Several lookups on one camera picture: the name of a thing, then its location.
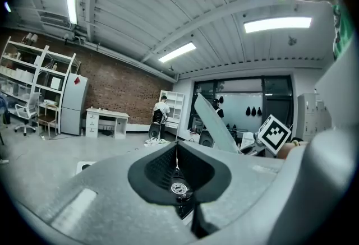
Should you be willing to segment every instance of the concrete floor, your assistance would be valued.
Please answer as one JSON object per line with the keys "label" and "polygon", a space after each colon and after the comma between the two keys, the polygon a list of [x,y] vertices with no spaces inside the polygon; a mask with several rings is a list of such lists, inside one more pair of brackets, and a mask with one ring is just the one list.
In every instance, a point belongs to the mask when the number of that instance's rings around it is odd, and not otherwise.
{"label": "concrete floor", "polygon": [[128,133],[125,140],[99,134],[97,139],[61,134],[52,140],[42,140],[39,134],[28,131],[23,136],[13,128],[18,121],[12,119],[8,128],[1,128],[5,146],[0,145],[3,159],[0,178],[12,197],[37,213],[52,199],[57,188],[76,173],[79,161],[99,161],[116,155],[146,150],[148,134]]}

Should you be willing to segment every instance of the white shelving unit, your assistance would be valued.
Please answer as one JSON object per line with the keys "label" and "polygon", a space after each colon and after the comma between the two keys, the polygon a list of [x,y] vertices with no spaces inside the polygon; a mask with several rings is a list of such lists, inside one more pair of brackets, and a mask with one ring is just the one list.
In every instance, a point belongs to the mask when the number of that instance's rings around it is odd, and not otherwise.
{"label": "white shelving unit", "polygon": [[[14,57],[10,57],[8,55],[8,53],[6,52],[6,49],[9,45],[14,46],[16,48],[16,51],[19,52],[20,54],[26,53],[26,54],[30,54],[30,55],[39,56],[40,58],[39,58],[38,64],[24,62],[22,60],[14,58]],[[13,63],[13,66],[19,65],[19,66],[23,66],[23,67],[28,67],[30,70],[35,70],[34,77],[33,77],[32,81],[20,79],[17,76],[8,74],[7,72],[0,72],[0,76],[5,76],[9,80],[14,80],[14,81],[21,82],[23,84],[31,85],[31,93],[37,92],[40,90],[45,90],[45,91],[51,91],[53,93],[60,95],[58,107],[57,107],[57,109],[55,109],[58,112],[58,114],[57,114],[57,116],[58,116],[57,129],[58,129],[59,134],[61,133],[61,106],[62,106],[63,93],[65,91],[67,78],[68,78],[69,73],[72,72],[72,70],[71,70],[72,67],[76,67],[76,69],[73,72],[77,73],[77,71],[80,67],[80,64],[81,64],[81,62],[77,61],[75,57],[76,57],[76,54],[73,54],[72,57],[68,57],[63,54],[51,52],[51,51],[49,51],[49,46],[45,46],[44,49],[40,49],[40,48],[33,47],[31,45],[18,43],[18,42],[12,41],[11,37],[8,38],[7,43],[3,49],[1,57],[0,57],[0,65],[4,61],[9,61],[9,62]],[[52,67],[55,62],[67,64],[66,73],[53,70]],[[45,73],[47,75],[45,78],[46,81],[48,81],[48,78],[51,76],[55,76],[57,78],[63,79],[61,89],[57,90],[57,89],[53,89],[53,88],[45,86],[45,85],[38,84],[38,77],[41,73]],[[8,96],[18,99],[21,102],[27,102],[27,100],[24,99],[22,96],[17,96],[14,93],[10,93],[5,90],[2,90],[2,92]],[[45,107],[43,102],[40,102],[39,106],[43,107],[43,108]]]}
{"label": "white shelving unit", "polygon": [[182,93],[176,93],[174,91],[162,90],[161,95],[159,96],[159,101],[161,101],[161,97],[163,95],[167,97],[167,105],[169,106],[169,110],[170,110],[168,119],[165,122],[165,126],[176,129],[176,141],[177,141],[178,129],[180,127],[185,95]]}

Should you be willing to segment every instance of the wall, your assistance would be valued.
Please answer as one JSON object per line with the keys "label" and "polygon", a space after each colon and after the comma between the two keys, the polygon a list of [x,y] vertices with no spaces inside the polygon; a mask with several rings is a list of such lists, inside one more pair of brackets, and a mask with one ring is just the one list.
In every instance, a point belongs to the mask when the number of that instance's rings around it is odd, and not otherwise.
{"label": "wall", "polygon": [[[21,41],[26,32],[1,29],[0,47],[3,48],[9,36],[13,41]],[[89,89],[85,106],[108,108],[127,113],[130,124],[150,124],[154,104],[161,90],[171,90],[172,84],[158,77],[122,63],[116,59],[86,49],[79,45],[67,44],[47,36],[39,35],[33,46],[50,47],[52,52],[65,55],[76,53],[81,61],[80,74],[89,79]],[[129,131],[142,131],[147,127],[129,126]]]}
{"label": "wall", "polygon": [[183,112],[181,116],[181,122],[179,125],[178,136],[184,139],[192,138],[187,131],[188,122],[190,119],[192,95],[194,90],[194,83],[196,81],[215,80],[222,78],[234,78],[234,77],[253,77],[253,76],[280,76],[290,75],[292,78],[293,94],[294,94],[294,115],[293,115],[293,136],[297,130],[297,97],[303,93],[313,93],[314,85],[323,75],[323,70],[317,69],[304,69],[304,68],[272,68],[268,70],[248,70],[248,71],[235,71],[235,72],[223,72],[213,75],[206,75],[194,78],[185,78],[178,80],[173,85],[173,91],[185,94],[185,103],[183,105]]}

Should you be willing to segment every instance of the pipe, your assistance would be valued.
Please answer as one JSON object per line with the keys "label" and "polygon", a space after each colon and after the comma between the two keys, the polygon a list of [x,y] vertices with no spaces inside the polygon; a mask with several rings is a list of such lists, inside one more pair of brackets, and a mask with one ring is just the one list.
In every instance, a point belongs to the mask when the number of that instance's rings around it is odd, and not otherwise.
{"label": "pipe", "polygon": [[[24,28],[24,27],[7,27],[9,29],[14,29],[14,30],[22,30],[22,31],[31,31],[32,33],[36,33],[36,34],[40,34],[40,35],[44,35],[44,36],[49,36],[53,39],[57,39],[57,40],[61,40],[63,41],[62,38],[59,38],[57,36],[53,36],[53,35],[49,35],[49,34],[46,34],[46,33],[43,33],[37,29],[33,29],[33,28]],[[91,49],[91,50],[94,50],[96,52],[99,52],[101,54],[105,54],[109,57],[112,57],[112,58],[115,58],[121,62],[125,62],[125,63],[128,63],[134,67],[137,67],[137,68],[140,68],[146,72],[149,72],[155,76],[158,76],[166,81],[169,81],[169,82],[172,82],[172,83],[175,83],[176,82],[176,79],[175,78],[172,78],[170,76],[167,76],[166,74],[164,73],[161,73],[160,71],[150,67],[150,66],[147,66],[146,64],[143,64],[133,58],[130,58],[128,56],[125,56],[123,54],[120,54],[120,53],[117,53],[113,50],[110,50],[110,49],[107,49],[103,46],[98,46],[97,44],[93,44],[93,43],[90,43],[89,41],[87,41],[87,39],[85,37],[79,37],[79,40],[82,40],[84,43],[83,44],[80,44],[80,46],[82,47],[85,47],[85,48],[88,48],[88,49]],[[69,44],[75,44],[75,45],[78,45],[78,43],[74,42],[74,41],[67,41]]]}
{"label": "pipe", "polygon": [[101,45],[97,45],[97,44],[94,44],[94,43],[91,43],[89,41],[84,41],[84,44],[82,45],[83,47],[85,48],[88,48],[88,49],[91,49],[91,50],[94,50],[96,52],[99,52],[101,54],[105,54],[109,57],[112,57],[112,58],[115,58],[115,59],[118,59],[119,61],[122,61],[122,62],[125,62],[125,63],[128,63],[134,67],[137,67],[137,68],[140,68],[146,72],[149,72],[149,73],[152,73],[153,75],[156,75],[160,78],[163,78],[164,80],[167,80],[169,82],[172,82],[172,83],[175,83],[176,82],[176,79],[170,77],[170,76],[167,76],[166,74],[164,73],[161,73],[160,71],[150,67],[150,66],[147,66],[146,64],[143,64],[133,58],[130,58],[128,56],[125,56],[123,54],[120,54],[120,53],[117,53],[113,50],[110,50],[110,49],[107,49]]}

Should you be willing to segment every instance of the gray plastic part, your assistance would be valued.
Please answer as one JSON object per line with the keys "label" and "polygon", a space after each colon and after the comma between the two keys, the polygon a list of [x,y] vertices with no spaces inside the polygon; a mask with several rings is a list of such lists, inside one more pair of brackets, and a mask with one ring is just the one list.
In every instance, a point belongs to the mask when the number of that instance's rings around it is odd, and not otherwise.
{"label": "gray plastic part", "polygon": [[212,105],[201,94],[198,94],[195,109],[211,134],[216,146],[223,151],[238,153],[238,147],[228,128],[225,127]]}
{"label": "gray plastic part", "polygon": [[174,207],[145,202],[128,183],[131,164],[161,146],[95,163],[62,186],[40,218],[49,224],[89,188],[98,195],[69,234],[86,244],[300,243],[345,194],[358,165],[358,139],[358,128],[326,131],[306,149],[292,150],[285,162],[186,142],[225,163],[232,175],[216,201],[200,205],[204,220],[219,230],[199,240]]}

